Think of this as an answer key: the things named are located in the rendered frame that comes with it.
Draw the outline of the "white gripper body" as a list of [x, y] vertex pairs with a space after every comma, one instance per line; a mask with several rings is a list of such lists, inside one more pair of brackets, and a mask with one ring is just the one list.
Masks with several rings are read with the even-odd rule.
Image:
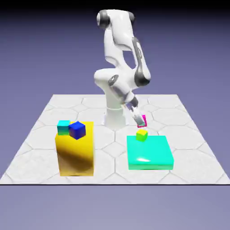
[[124, 102], [123, 106], [130, 111], [133, 118], [137, 118], [139, 116], [139, 110], [132, 102]]

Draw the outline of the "small pink cube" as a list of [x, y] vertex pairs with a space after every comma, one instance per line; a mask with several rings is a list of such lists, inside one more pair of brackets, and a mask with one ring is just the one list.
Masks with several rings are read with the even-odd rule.
[[142, 115], [142, 118], [144, 120], [144, 123], [141, 125], [137, 125], [138, 128], [146, 127], [147, 126], [147, 120], [146, 120], [146, 115]]

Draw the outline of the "small yellow-green cube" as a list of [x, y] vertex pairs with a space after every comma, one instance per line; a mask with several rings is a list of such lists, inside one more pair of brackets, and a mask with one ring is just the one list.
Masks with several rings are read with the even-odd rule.
[[148, 137], [148, 132], [144, 129], [139, 129], [136, 133], [136, 140], [144, 142]]

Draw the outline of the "small blue cube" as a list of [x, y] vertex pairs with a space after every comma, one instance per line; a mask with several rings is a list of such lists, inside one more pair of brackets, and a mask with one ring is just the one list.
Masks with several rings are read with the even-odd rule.
[[77, 121], [69, 125], [69, 135], [78, 140], [86, 135], [86, 127], [83, 123]]

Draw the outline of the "small cyan cube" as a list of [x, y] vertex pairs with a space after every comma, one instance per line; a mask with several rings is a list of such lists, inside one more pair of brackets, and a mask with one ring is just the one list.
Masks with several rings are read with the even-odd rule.
[[59, 136], [69, 135], [70, 120], [60, 120], [57, 124], [57, 133]]

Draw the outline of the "large turquoise box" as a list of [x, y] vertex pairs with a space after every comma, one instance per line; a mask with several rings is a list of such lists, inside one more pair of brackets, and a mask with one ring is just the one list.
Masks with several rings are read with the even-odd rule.
[[165, 136], [148, 136], [143, 142], [127, 136], [127, 156], [130, 170], [172, 170], [174, 166]]

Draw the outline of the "large yellow box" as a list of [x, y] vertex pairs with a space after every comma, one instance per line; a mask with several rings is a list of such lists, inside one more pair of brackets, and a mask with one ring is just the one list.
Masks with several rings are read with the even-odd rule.
[[94, 174], [94, 124], [81, 122], [86, 127], [86, 135], [78, 140], [70, 135], [55, 137], [59, 172], [62, 177], [93, 176]]

